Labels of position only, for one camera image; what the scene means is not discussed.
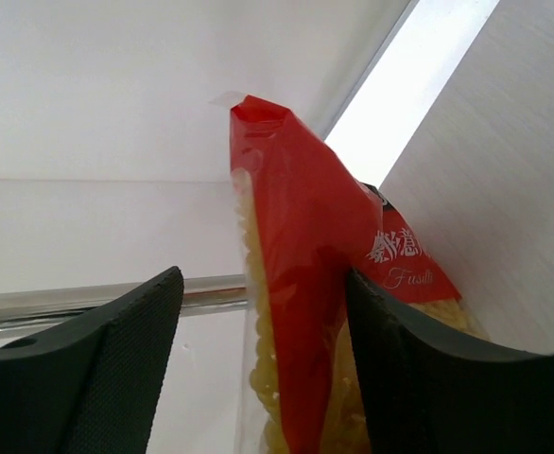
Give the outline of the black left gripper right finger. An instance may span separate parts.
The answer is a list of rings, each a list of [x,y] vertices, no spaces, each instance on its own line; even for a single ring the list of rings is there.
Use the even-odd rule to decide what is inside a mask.
[[[554,453],[554,354],[462,333],[346,279],[355,366],[376,453]]]

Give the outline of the red fusilli pasta bag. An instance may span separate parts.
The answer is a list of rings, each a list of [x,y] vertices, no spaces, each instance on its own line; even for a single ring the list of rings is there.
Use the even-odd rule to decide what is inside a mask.
[[[228,92],[248,303],[235,449],[367,453],[345,303],[349,270],[476,335],[460,294],[402,215],[288,108]]]

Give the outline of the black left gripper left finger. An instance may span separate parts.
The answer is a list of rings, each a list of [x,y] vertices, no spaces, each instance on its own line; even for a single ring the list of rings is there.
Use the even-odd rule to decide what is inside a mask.
[[[0,347],[0,453],[144,453],[183,301],[177,267]]]

